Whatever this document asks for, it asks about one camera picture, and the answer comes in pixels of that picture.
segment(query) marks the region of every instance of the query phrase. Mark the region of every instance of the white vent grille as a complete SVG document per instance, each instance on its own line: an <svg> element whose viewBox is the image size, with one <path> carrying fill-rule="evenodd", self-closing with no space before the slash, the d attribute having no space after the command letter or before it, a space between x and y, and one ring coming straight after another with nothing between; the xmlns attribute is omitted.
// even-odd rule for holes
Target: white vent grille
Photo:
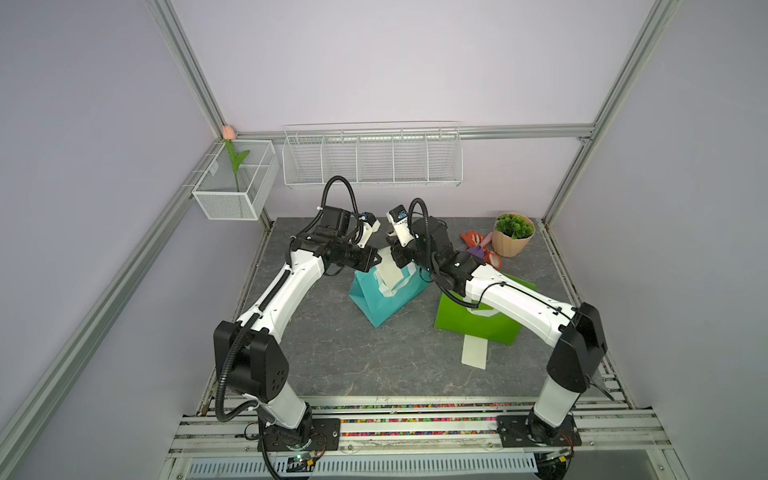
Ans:
<svg viewBox="0 0 768 480"><path fill-rule="evenodd" d="M458 185L463 176L458 127L288 134L283 149L285 183L325 184L334 175L383 186Z"/></svg>
<svg viewBox="0 0 768 480"><path fill-rule="evenodd" d="M192 194L212 220L258 220L280 169L271 141L234 140L237 153L250 153L240 164L237 178L224 144L203 172Z"/></svg>
<svg viewBox="0 0 768 480"><path fill-rule="evenodd" d="M269 477L260 454L256 458L197 458L188 479ZM272 459L280 476L306 477L286 473L287 456ZM313 477L343 476L443 476L465 473L536 473L532 453L480 453L443 455L327 455L317 462Z"/></svg>

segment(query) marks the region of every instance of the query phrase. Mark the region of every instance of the purple object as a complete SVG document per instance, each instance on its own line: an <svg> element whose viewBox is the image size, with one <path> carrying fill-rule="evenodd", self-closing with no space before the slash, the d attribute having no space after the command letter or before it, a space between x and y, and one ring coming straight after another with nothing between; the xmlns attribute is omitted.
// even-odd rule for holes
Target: purple object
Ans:
<svg viewBox="0 0 768 480"><path fill-rule="evenodd" d="M482 259L485 259L485 250L483 250L482 247L471 247L468 248L467 251L474 255L475 257L480 257Z"/></svg>

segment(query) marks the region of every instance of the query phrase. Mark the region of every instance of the green paper bag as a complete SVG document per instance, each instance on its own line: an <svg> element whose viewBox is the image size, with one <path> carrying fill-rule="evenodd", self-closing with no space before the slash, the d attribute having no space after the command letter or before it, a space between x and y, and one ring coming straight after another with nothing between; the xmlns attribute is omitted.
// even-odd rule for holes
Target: green paper bag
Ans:
<svg viewBox="0 0 768 480"><path fill-rule="evenodd" d="M531 290L537 289L533 283L507 275L506 273L504 275ZM493 309L490 306L481 305L477 310ZM470 313L466 307L454 303L443 293L440 295L440 306L437 309L435 328L511 345L518 336L522 325L501 312L491 316L479 316Z"/></svg>

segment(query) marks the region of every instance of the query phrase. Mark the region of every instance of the potted plant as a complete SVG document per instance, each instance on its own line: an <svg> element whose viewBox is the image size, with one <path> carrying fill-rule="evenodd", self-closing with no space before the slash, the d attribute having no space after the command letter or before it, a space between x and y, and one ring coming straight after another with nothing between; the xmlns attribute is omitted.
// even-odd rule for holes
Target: potted plant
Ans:
<svg viewBox="0 0 768 480"><path fill-rule="evenodd" d="M535 231L533 222L525 215L499 215L493 230L493 250L502 257L514 257L528 245Z"/></svg>

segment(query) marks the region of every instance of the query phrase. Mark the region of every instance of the black cable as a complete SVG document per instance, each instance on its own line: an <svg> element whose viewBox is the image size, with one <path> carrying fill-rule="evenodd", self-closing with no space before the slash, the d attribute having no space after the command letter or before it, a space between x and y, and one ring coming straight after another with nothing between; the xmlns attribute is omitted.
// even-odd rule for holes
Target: black cable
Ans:
<svg viewBox="0 0 768 480"><path fill-rule="evenodd" d="M263 432L265 428L266 427L264 426L264 422L259 420L259 432ZM274 480L283 480L275 471L275 468L272 466L272 462L270 462L270 457L266 454L266 442L264 441L263 436L259 439L259 446L261 447L261 455L264 457L264 465L266 466L266 470L270 473L270 475L272 475Z"/></svg>
<svg viewBox="0 0 768 480"><path fill-rule="evenodd" d="M315 215L315 217L312 219L312 221L310 221L309 224L307 224L306 227L304 227L299 233L296 234L296 237L301 237L305 233L309 232L312 229L312 227L317 225L317 222L320 221L320 218L323 216L323 208L326 207L326 202L328 200L328 193L330 191L331 185L333 185L337 181L340 181L341 183L343 183L347 191L349 192L349 199L352 201L352 210L355 213L355 221L356 221L355 230L353 230L351 233L346 234L341 240L344 242L347 242L352 238L354 238L353 243L358 243L360 241L360 239L362 238L363 226L362 226L362 219L360 218L360 212L357 210L357 199L355 198L355 192L352 189L352 184L349 183L349 180L342 177L341 175L335 175L334 177L331 177L331 179L326 182L326 186L323 188L323 196L320 198L320 208L317 212L317 215Z"/></svg>
<svg viewBox="0 0 768 480"><path fill-rule="evenodd" d="M291 265L291 259L290 259L290 252L291 248L293 247L293 241L296 239L296 235L291 235L290 240L288 240L288 248L286 248L286 265L293 269L293 265Z"/></svg>
<svg viewBox="0 0 768 480"><path fill-rule="evenodd" d="M339 268L339 269L336 271L336 273L328 273L328 272L323 272L323 276L336 276L336 275L338 275L339 273L341 273L341 271L342 271L342 270L344 270L344 265L342 265L342 266L341 266L341 267L340 267L340 268Z"/></svg>
<svg viewBox="0 0 768 480"><path fill-rule="evenodd" d="M429 232L429 212L427 211L427 204L425 204L424 200L421 198L414 198L411 200L411 205L408 207L408 229L411 231L411 235L413 235L411 223L413 219L413 210L416 205L419 205L422 208L422 217L424 217L424 244L426 245L427 250L427 272L437 270L437 274L439 275L440 269L435 268L437 260L435 260L434 265L432 264L432 234Z"/></svg>
<svg viewBox="0 0 768 480"><path fill-rule="evenodd" d="M290 270L284 270L283 275L277 280L275 286L264 297L263 302L259 304L260 312L263 312L266 309L266 306L269 305L275 295L277 295L277 292L280 290L280 288L283 287L289 276ZM259 313L254 313L250 316L245 325L243 325L243 328L241 328L235 336L235 340L232 342L232 346L227 352L227 357L224 359L224 363L221 366L221 374L219 375L219 381L216 384L216 402L214 403L216 420L219 422L229 422L231 419L238 416L243 410L251 406L258 406L260 404L258 400L246 400L245 402L240 403L234 409L230 410L229 413L224 412L224 396L227 394L227 381L229 379L229 374L232 371L232 366L235 363L235 357L237 356L237 353L240 351L240 349L243 348L243 342L245 341L248 332L250 332L250 328L260 317L261 315Z"/></svg>
<svg viewBox="0 0 768 480"><path fill-rule="evenodd" d="M609 399L611 399L611 400L615 400L614 396L613 396L613 395L611 395L611 393L610 393L610 392L608 392L606 389L604 389L603 387L601 387L601 386L599 386L597 383L595 383L595 382L594 382L594 380L593 380L592 378L590 378L590 379L589 379L589 383L590 383L590 384L591 384L591 385L592 385L594 388L596 388L596 389L600 390L600 391L603 393L603 395L607 396Z"/></svg>
<svg viewBox="0 0 768 480"><path fill-rule="evenodd" d="M422 270L423 270L423 268L419 267L419 276L421 277L422 280L424 280L424 277L422 276ZM432 280L432 279L424 280L424 281L427 282L427 283L434 282L434 280Z"/></svg>
<svg viewBox="0 0 768 480"><path fill-rule="evenodd" d="M248 407L259 405L258 400L247 400L243 403L240 403L229 413L224 413L224 396L227 394L227 381L229 379L229 374L232 371L232 365L235 363L235 357L237 356L237 353L243 347L246 334L250 331L250 327L256 323L260 316L261 315L258 313L254 313L250 316L243 328L241 328L237 333L237 336L235 336L235 340L232 342L232 346L227 352L227 357L224 359L224 364L221 366L221 374L219 375L219 381L216 384L216 401L214 402L216 420L219 422L229 422Z"/></svg>
<svg viewBox="0 0 768 480"><path fill-rule="evenodd" d="M455 296L453 296L453 295L448 295L448 294L447 294L447 293L446 293L444 290L443 290L443 293L445 293L445 295L446 295L446 296L448 296L448 297L449 297L451 300L453 300L454 302L457 302L457 303L458 303L459 305L461 305L461 306L466 306L467 308L476 309L476 308L480 308L480 304L482 303L482 297L485 295L485 292L486 292L486 291L487 291L489 288L491 288L492 286L495 286L495 285L503 285L503 286L508 286L509 288L515 289L515 290L517 290L517 291L518 291L518 292L520 292L520 293L524 293L524 294L526 294L526 295L530 296L532 299L535 299L535 300L537 300L537 301L539 301L539 302L543 303L543 304L544 304L544 305L546 305L547 307L549 307L549 308L553 309L555 312L557 312L557 313L558 313L558 315L562 315L562 316L564 316L565 318L567 318L568 320L570 320L570 321L571 321L571 323L573 323L573 319L572 319L571 317L569 317L568 315L564 314L562 311L560 311L560 310L557 310L556 308L554 308L554 307L553 307L552 305L550 305L549 303L547 303L547 302L545 302L544 300L542 300L542 299L538 298L537 296L531 295L530 293L526 292L525 290L519 289L519 288L517 288L516 286L514 286L514 285L511 285L511 284L509 284L509 283L506 283L506 282L496 282L496 283L490 283L490 284L489 284L489 285L488 285L486 288L484 288L484 289L483 289L483 291L480 293L480 298L478 299L478 301L477 301L476 303L469 303L469 302L465 302L464 300L460 300L460 299L457 299L457 298L456 298Z"/></svg>
<svg viewBox="0 0 768 480"><path fill-rule="evenodd" d="M245 437L245 439L248 440L249 442L253 442L261 438L261 432L259 432L258 435L248 435L248 427L250 427L251 425L257 425L258 423L259 423L258 421L251 422L248 425L245 425L245 428L243 429L243 437Z"/></svg>

